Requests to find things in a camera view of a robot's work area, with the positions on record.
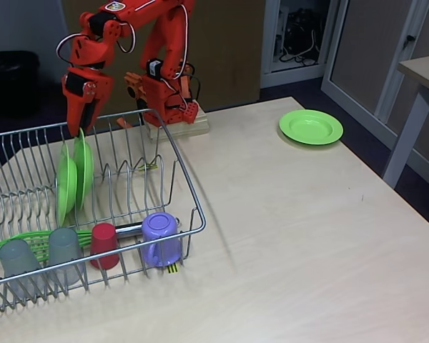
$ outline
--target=table leg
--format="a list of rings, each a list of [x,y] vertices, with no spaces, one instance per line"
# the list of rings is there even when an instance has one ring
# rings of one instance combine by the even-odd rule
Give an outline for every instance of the table leg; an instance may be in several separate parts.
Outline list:
[[[383,180],[395,188],[400,175],[407,163],[410,152],[415,145],[421,128],[429,114],[429,89],[420,86],[415,103],[408,115],[407,121],[395,141],[392,153],[383,172]]]

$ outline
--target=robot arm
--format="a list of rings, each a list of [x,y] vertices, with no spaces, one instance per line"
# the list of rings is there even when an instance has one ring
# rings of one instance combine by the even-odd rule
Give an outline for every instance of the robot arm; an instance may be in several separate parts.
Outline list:
[[[194,0],[123,0],[100,7],[97,14],[84,12],[79,19],[82,31],[63,39],[62,45],[73,39],[67,74],[62,78],[62,88],[67,98],[67,123],[72,136],[79,128],[88,131],[108,100],[114,84],[113,78],[101,69],[114,60],[114,47],[123,52],[133,52],[135,29],[153,19],[156,23],[149,35],[140,61],[147,75],[139,82],[146,91],[148,106],[161,114],[166,123],[195,119],[194,104],[182,94],[181,76],[186,71],[188,20]],[[130,49],[125,50],[119,37],[132,36]],[[157,55],[165,46],[164,61]],[[153,121],[148,114],[148,121]]]

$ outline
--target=cabinet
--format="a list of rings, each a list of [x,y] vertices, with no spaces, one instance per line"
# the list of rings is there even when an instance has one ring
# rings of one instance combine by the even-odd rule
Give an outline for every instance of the cabinet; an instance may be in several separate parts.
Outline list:
[[[261,88],[321,77],[340,0],[267,0]]]

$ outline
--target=dish rack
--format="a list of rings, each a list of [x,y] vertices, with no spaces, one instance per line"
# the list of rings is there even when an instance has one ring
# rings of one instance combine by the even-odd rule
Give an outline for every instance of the dish rack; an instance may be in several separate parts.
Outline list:
[[[162,124],[154,142],[148,139],[148,123],[142,118],[146,111],[153,111]],[[162,138],[159,135],[165,135],[167,140],[159,139]],[[66,123],[0,134],[0,241],[23,232],[54,230],[63,224],[56,219],[56,170],[62,144],[65,142],[72,148],[72,140]],[[0,312],[19,305],[25,307],[39,299],[67,296],[80,287],[88,291],[93,284],[103,282],[108,286],[116,278],[128,281],[132,274],[140,272],[150,277],[152,273],[143,260],[142,250],[151,243],[178,239],[182,249],[179,263],[183,265],[189,255],[191,236],[205,228],[205,217],[189,172],[156,111],[146,109],[99,117],[86,140],[94,155],[94,186],[83,208],[75,208],[67,215],[65,225],[75,230],[92,229],[101,222],[133,227],[152,212],[168,211],[181,221],[179,233],[150,242],[142,242],[137,236],[119,240],[118,249],[113,251],[89,256],[89,249],[85,249],[81,259],[51,267],[43,264],[41,269],[7,278],[0,265]],[[87,263],[111,254],[118,254],[120,263],[108,271]],[[80,276],[76,284],[67,286],[57,278],[50,281],[50,273],[54,275],[56,269],[67,266],[74,266]],[[36,275],[44,280],[44,286],[32,282],[35,287],[32,295],[22,281],[24,278],[32,281],[30,277]],[[16,295],[10,282],[19,284],[24,295]]]

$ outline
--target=plate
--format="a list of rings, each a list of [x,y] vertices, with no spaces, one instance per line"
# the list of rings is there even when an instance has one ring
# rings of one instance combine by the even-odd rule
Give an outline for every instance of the plate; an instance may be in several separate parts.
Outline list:
[[[78,175],[76,205],[77,209],[81,209],[84,197],[91,191],[94,182],[94,157],[81,129],[79,136],[74,140],[73,160],[77,166]]]
[[[74,206],[77,197],[77,166],[69,156],[69,147],[64,143],[60,151],[57,169],[57,219],[64,225],[65,216]]]
[[[311,109],[300,109],[280,119],[280,129],[291,139],[304,144],[330,144],[343,134],[342,124],[333,116]]]

